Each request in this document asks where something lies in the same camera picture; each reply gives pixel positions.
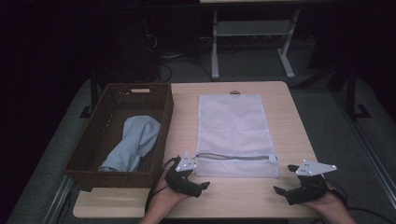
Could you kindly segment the brown wicker basket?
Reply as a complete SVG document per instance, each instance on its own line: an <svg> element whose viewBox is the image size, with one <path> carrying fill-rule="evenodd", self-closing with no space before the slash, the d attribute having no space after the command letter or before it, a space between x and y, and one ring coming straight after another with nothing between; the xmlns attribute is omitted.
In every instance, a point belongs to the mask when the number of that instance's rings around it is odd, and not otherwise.
<svg viewBox="0 0 396 224"><path fill-rule="evenodd" d="M64 172L85 189L149 188L163 165L173 108L168 83L107 85ZM124 122L133 116L150 116L161 123L155 147L135 172L101 172L100 165L121 141Z"/></svg>

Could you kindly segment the white metal desk frame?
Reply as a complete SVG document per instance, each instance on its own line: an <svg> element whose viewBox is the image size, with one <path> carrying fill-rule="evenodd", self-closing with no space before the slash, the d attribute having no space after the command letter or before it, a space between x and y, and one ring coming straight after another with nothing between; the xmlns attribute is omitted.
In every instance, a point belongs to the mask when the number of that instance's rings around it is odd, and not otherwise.
<svg viewBox="0 0 396 224"><path fill-rule="evenodd" d="M296 28L300 9L294 10L289 20L271 21L220 21L218 12L213 13L211 77L219 79L218 38L229 36L285 36L286 40L277 50L287 78L294 79L295 75L290 65L287 53Z"/></svg>

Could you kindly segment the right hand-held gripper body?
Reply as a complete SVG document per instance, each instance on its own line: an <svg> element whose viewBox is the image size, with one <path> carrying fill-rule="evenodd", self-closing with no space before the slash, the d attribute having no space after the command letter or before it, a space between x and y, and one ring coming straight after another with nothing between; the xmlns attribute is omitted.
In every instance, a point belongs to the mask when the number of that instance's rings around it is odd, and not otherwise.
<svg viewBox="0 0 396 224"><path fill-rule="evenodd" d="M323 174L336 170L337 167L333 164L303 160L295 173L300 180L300 187L287 190L285 195L289 205L306 203L321 198L328 189Z"/></svg>

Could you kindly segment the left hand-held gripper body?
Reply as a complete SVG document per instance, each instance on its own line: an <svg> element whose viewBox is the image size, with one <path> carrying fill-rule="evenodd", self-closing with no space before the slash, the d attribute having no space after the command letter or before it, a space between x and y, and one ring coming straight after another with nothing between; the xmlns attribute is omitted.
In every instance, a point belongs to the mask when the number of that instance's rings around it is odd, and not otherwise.
<svg viewBox="0 0 396 224"><path fill-rule="evenodd" d="M177 156L165 176L168 187L173 191L198 198L202 193L203 186L188 179L195 168L196 164L188 152Z"/></svg>

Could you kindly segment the person's left hand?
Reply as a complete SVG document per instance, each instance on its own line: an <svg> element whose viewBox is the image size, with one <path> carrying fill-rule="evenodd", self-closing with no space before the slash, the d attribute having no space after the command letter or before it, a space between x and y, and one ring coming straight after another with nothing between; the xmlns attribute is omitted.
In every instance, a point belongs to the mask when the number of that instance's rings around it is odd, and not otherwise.
<svg viewBox="0 0 396 224"><path fill-rule="evenodd" d="M166 217L179 203L188 198L188 195L170 189L163 179L154 190L148 206L148 214Z"/></svg>

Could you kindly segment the person's right hand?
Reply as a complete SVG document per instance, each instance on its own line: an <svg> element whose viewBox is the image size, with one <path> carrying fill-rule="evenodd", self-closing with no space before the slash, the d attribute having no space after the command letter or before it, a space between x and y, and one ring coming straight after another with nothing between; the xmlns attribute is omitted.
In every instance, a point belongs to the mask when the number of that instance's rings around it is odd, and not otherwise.
<svg viewBox="0 0 396 224"><path fill-rule="evenodd" d="M324 217L341 215L346 211L346 207L334 187L329 187L321 198L302 203L302 206L311 208Z"/></svg>

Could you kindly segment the aluminium floor rail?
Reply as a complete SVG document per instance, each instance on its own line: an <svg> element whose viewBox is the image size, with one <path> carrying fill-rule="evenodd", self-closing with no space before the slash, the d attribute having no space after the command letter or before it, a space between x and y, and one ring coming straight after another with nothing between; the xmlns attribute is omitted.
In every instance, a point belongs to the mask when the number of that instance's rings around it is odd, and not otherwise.
<svg viewBox="0 0 396 224"><path fill-rule="evenodd" d="M372 168L372 171L375 174L375 177L377 178L382 189L385 191L390 203L392 204L392 207L396 210L396 183L391 179L385 166L378 158L374 147L365 136L359 123L348 115L347 111L345 110L345 102L343 101L342 97L338 93L333 92L332 98L338 109L341 111L341 114L347 125L358 139L362 150Z"/></svg>
<svg viewBox="0 0 396 224"><path fill-rule="evenodd" d="M56 224L58 222L74 185L75 182L71 178L64 176L61 185L55 191L55 196L42 224Z"/></svg>

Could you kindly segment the white mesh laundry bag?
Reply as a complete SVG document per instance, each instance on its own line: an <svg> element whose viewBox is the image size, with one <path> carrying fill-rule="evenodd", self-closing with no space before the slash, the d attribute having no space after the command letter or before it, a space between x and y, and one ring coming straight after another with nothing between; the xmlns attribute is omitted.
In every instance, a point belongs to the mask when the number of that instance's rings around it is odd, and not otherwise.
<svg viewBox="0 0 396 224"><path fill-rule="evenodd" d="M201 95L195 162L198 176L279 178L262 98L251 94Z"/></svg>

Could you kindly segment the black metal stand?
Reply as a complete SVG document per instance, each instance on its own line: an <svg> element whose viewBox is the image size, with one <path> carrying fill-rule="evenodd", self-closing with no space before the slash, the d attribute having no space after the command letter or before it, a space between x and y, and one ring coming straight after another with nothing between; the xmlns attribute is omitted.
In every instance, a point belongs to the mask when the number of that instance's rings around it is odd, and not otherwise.
<svg viewBox="0 0 396 224"><path fill-rule="evenodd" d="M88 119L93 110L98 103L99 95L98 95L98 84L96 80L96 74L92 72L90 78L90 88L91 88L91 104L89 106L85 106L80 114L80 117L83 119Z"/></svg>
<svg viewBox="0 0 396 224"><path fill-rule="evenodd" d="M341 66L340 71L340 88L346 87L346 113L353 120L357 119L367 119L370 118L371 115L367 111L364 105L356 104L356 80L357 76L354 70L354 67L345 63Z"/></svg>

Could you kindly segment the light blue cloth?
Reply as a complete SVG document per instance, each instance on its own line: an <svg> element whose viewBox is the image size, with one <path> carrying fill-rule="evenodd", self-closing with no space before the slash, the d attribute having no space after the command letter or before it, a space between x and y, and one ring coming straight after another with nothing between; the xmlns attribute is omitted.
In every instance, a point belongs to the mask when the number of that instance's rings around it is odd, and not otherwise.
<svg viewBox="0 0 396 224"><path fill-rule="evenodd" d="M136 172L139 163L155 146L161 123L150 116L124 121L122 138L99 166L99 172Z"/></svg>

